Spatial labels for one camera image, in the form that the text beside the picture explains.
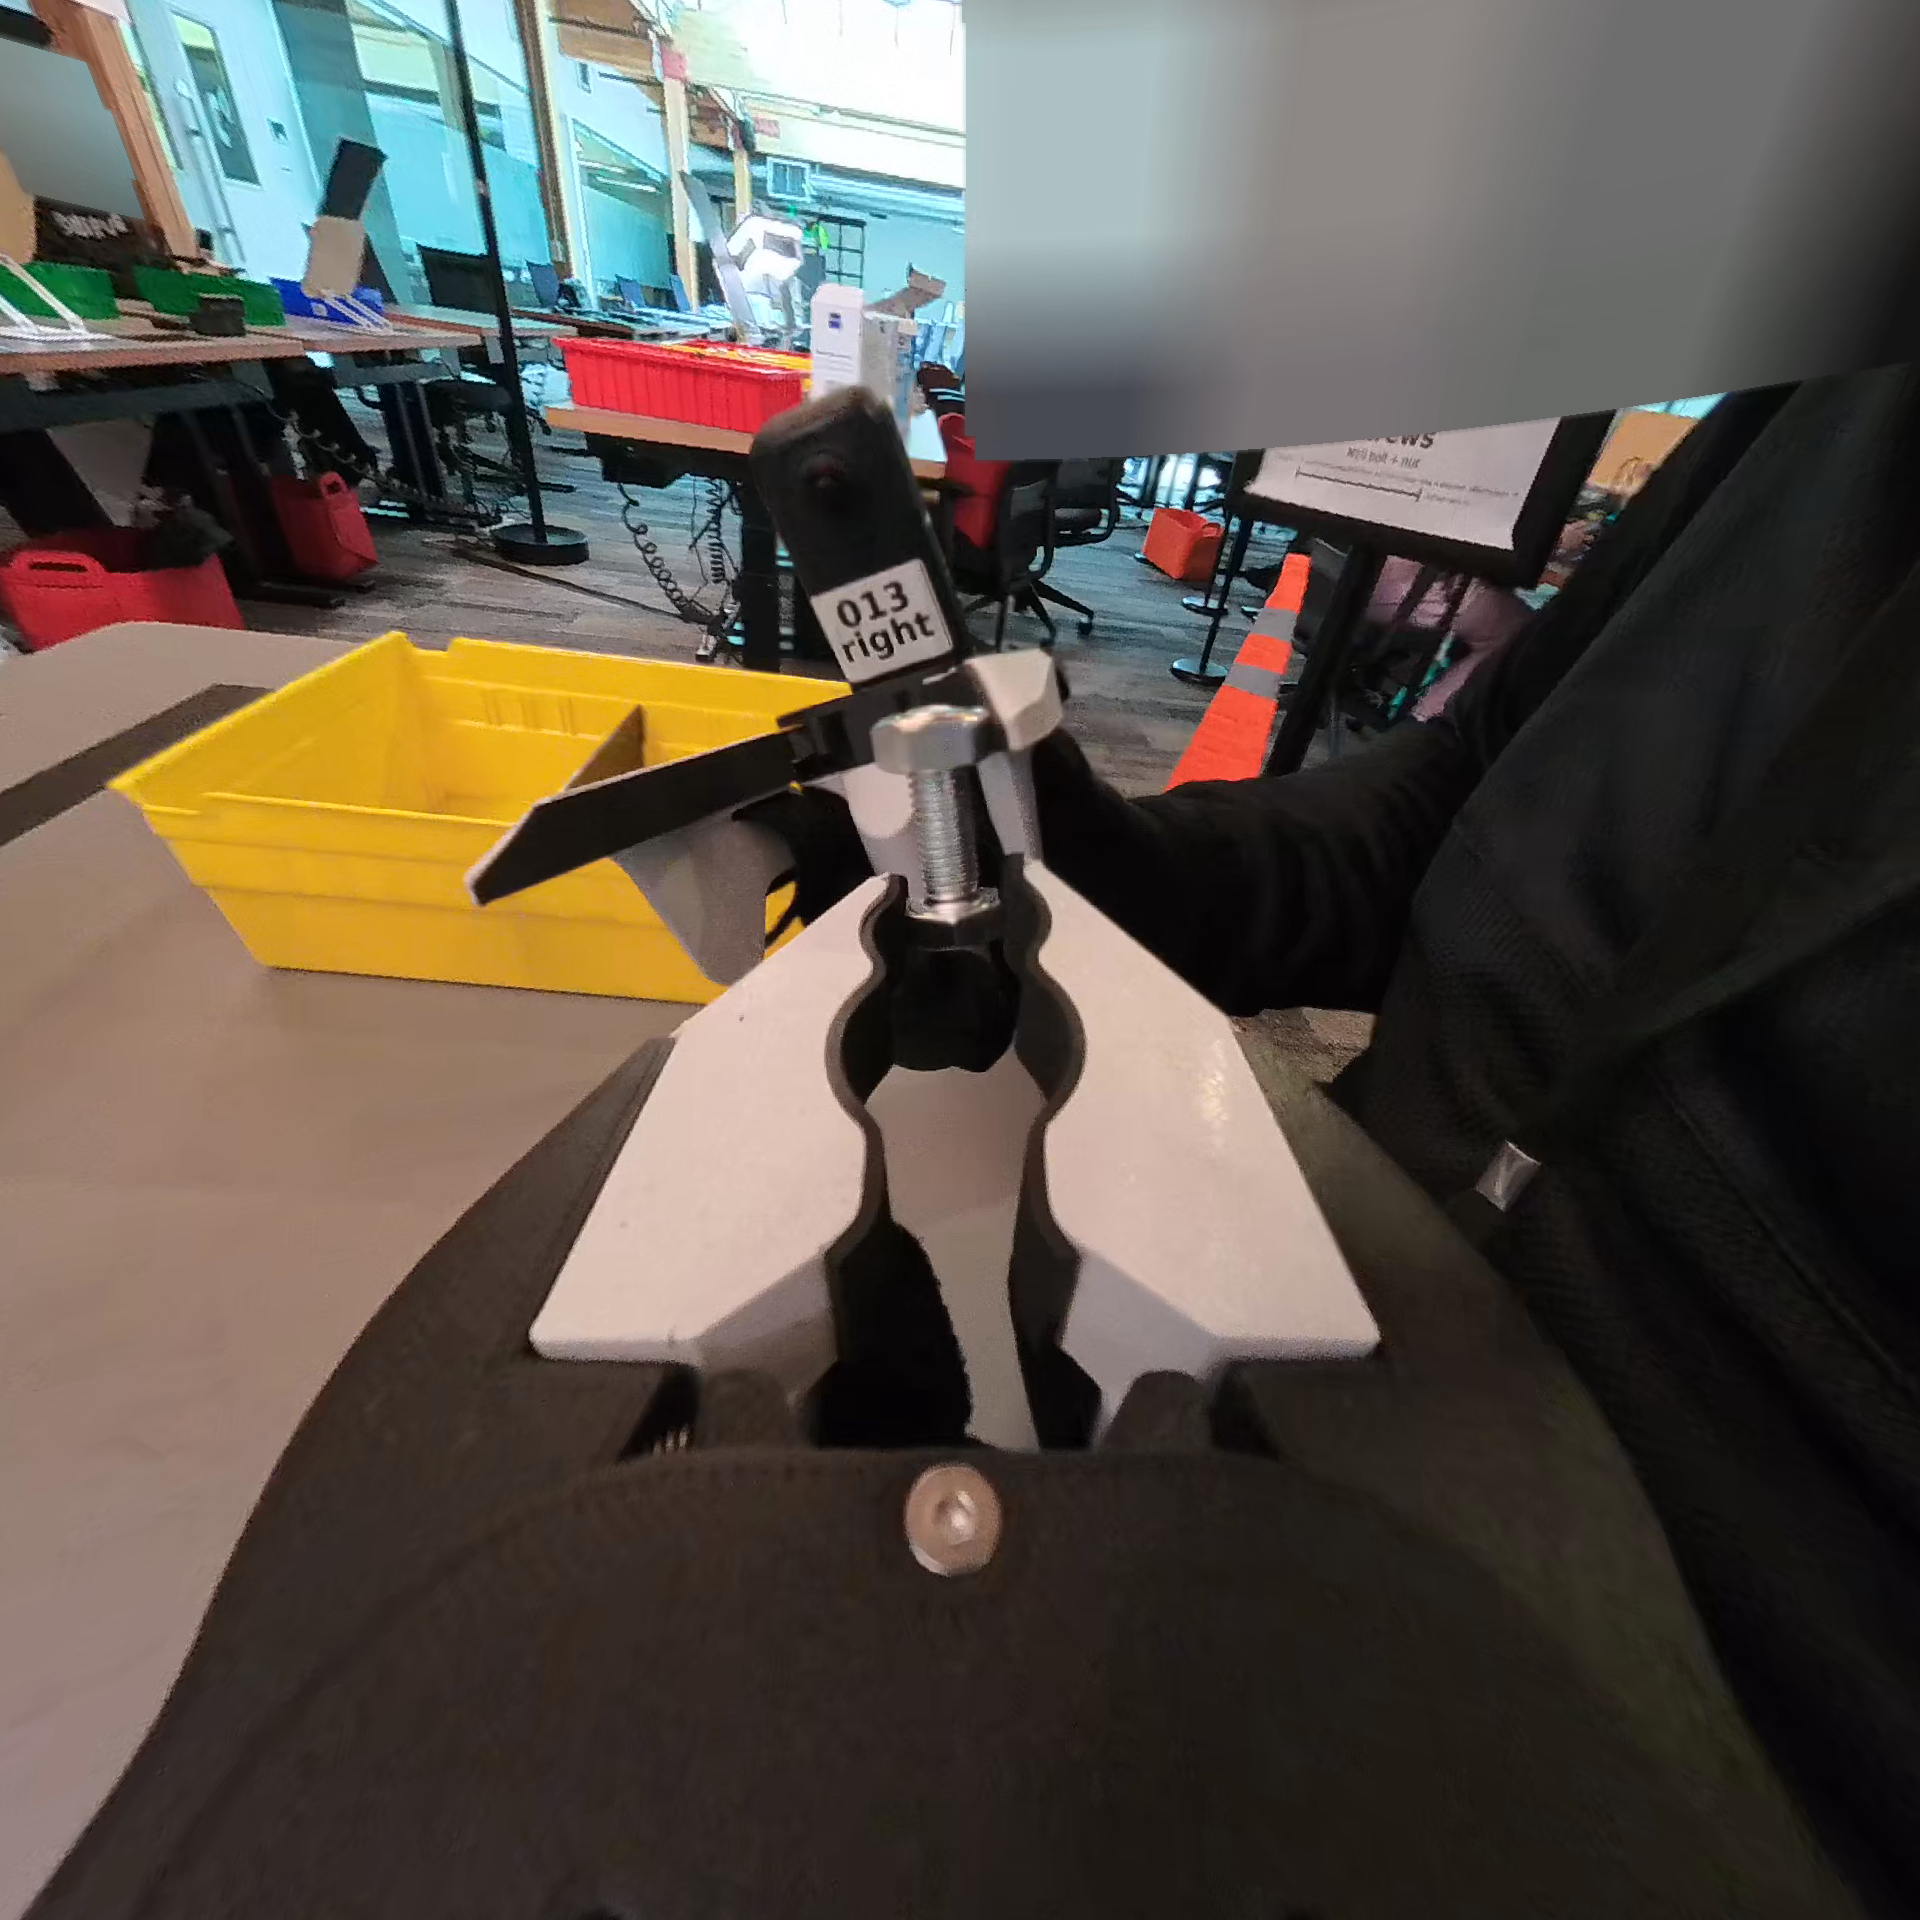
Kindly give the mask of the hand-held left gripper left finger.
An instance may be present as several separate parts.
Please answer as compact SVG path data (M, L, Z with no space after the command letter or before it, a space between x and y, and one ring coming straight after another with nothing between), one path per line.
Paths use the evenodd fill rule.
M923 1248L867 1111L902 879L867 879L668 1040L534 1310L545 1364L923 1370Z

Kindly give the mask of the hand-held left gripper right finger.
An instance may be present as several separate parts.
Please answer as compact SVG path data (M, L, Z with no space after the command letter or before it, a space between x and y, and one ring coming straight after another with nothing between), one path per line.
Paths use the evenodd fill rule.
M1022 1146L1004 1283L1043 1447L1136 1381L1363 1364L1382 1328L1233 1024L1043 859L1001 875Z

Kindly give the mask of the black board with wooden back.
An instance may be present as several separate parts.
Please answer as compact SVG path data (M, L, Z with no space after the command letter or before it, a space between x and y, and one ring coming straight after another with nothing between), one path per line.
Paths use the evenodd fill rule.
M302 293L310 299L347 299L362 289L374 289L379 299L387 299L387 282L364 234L364 208L379 169L379 148L350 137L337 143L319 219L305 228Z

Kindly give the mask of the yellow storage bin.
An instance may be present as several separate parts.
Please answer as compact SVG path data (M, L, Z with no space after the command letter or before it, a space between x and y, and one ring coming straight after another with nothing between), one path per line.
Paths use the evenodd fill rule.
M707 1006L709 981L598 859L471 905L469 869L644 718L644 761L772 731L847 682L379 634L112 778L276 972Z

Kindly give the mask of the green storage bin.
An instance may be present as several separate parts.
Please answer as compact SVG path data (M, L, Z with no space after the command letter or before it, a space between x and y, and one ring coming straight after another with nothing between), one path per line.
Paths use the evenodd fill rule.
M5 256L5 324L70 327L117 316L122 307L108 270L84 263L16 263Z
M224 316L241 327L286 327L286 299L270 282L234 275L187 275L171 265L132 265L132 299L156 316Z

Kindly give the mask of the red tote basket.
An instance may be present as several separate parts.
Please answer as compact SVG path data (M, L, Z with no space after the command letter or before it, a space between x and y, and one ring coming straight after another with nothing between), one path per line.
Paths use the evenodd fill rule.
M5 549L5 619L27 652L128 619L241 630L224 561L156 561L149 533L101 528Z
M324 588L357 585L378 570L378 544L357 491L331 469L270 475L275 515L300 571Z

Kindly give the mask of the orange traffic cone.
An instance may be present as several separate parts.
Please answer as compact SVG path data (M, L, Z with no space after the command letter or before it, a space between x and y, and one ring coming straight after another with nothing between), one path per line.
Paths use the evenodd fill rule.
M1312 559L1290 555L1276 570L1276 585L1257 609L1226 681L1198 719L1185 755L1169 767L1166 794L1198 783L1243 783L1263 774L1306 585Z

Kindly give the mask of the steel hex bolt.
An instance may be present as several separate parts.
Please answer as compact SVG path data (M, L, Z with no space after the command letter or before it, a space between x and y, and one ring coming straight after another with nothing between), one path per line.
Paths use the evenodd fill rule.
M891 711L871 726L871 757L908 787L923 900L951 900L981 890L970 800L963 772L991 746L981 705L932 702Z

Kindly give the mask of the black office chair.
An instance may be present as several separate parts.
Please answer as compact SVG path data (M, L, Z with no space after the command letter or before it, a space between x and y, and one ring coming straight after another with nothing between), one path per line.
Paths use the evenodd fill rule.
M993 489L951 507L951 581L969 613L993 609L993 651L1004 651L1013 613L1043 619L1052 646L1052 613L1072 613L1092 634L1097 613L1052 585L1066 547L1097 547L1118 528L1125 457L979 460Z

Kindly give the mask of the person's right hand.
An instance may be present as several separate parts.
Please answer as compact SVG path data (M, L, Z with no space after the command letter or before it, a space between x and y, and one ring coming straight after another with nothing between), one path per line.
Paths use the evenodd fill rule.
M1104 783L1062 731L1038 743L1030 774L1050 869L1177 972L1193 949L1193 890L1162 821ZM908 945L886 1002L903 1072L981 1073L1019 1024L1019 977L1001 949Z

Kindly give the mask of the red storage bin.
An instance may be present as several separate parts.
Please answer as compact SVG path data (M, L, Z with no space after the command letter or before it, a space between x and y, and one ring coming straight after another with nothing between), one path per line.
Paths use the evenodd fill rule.
M809 358L727 343L563 340L583 410L753 436L809 400Z

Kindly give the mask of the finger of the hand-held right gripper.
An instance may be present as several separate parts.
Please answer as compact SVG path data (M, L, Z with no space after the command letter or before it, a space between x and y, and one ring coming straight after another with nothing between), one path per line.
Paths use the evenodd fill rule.
M974 778L1004 855L1043 859L1033 746L1062 723L1062 687L1045 651L979 652L963 677L991 711L998 746L974 761Z
M871 875L871 859L855 851L851 800L800 800L799 791L871 764L871 731L903 708L821 702L777 731L549 794L480 855L469 896L492 905L676 831L748 822L777 835L777 875L795 883L795 905L832 908Z

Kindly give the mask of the black pole stand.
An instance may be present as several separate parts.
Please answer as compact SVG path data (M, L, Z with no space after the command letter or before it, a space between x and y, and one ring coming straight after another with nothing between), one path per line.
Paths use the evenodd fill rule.
M542 479L539 479L539 464L534 464L531 414L523 405L515 307L508 307L507 265L503 265L503 250L499 250L494 198L492 198L492 179L487 179L487 143L484 143L484 131L478 119L478 96L471 96L469 55L467 55L467 23L463 23L458 3L443 3L443 16L446 16L453 99L458 99L458 119L463 119L463 137L467 137L467 155L469 155L478 224L484 234L484 283L487 283L487 299L492 299L503 383L507 383L507 442L508 442L515 469L517 469L522 494L523 494L523 516L517 516L517 519L507 516L494 524L494 559L523 566L523 570L575 570L575 566L592 561L592 544L583 533L565 528L545 516Z

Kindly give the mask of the person's right forearm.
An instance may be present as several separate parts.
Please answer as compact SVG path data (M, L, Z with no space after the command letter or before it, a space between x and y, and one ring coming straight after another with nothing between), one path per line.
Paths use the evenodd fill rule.
M1188 981L1228 1017L1376 1017L1414 896L1510 743L1505 718L1460 697L1342 761L1169 791L1175 869L1198 887Z

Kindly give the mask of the framed marker sign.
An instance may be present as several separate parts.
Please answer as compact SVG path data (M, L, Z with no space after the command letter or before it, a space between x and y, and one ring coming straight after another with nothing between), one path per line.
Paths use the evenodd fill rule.
M1233 515L1535 588L1619 414L1258 451Z

